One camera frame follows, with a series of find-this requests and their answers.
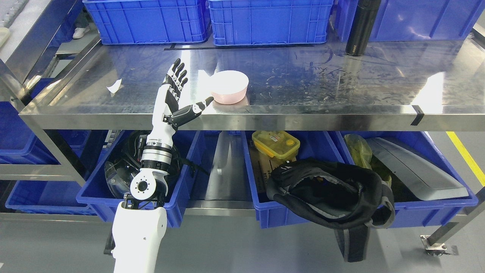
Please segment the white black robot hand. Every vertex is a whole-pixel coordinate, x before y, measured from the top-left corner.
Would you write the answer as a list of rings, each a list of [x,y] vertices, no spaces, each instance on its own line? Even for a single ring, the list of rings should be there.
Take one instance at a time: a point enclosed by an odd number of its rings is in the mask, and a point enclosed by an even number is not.
[[[188,82],[184,66],[180,58],[176,59],[157,91],[152,114],[153,129],[148,136],[148,144],[161,143],[163,147],[172,146],[172,136],[178,128],[199,117],[214,100],[213,97],[208,97],[201,102],[180,108],[181,93]]]

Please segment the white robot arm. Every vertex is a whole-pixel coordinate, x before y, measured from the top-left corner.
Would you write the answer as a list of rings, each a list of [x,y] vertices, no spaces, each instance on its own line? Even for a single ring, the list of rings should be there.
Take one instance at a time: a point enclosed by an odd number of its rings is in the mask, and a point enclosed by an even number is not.
[[[165,176],[172,161],[170,140],[147,136],[141,155],[139,173],[116,210],[111,229],[115,273],[153,273],[161,241],[167,230],[164,208],[168,194]]]

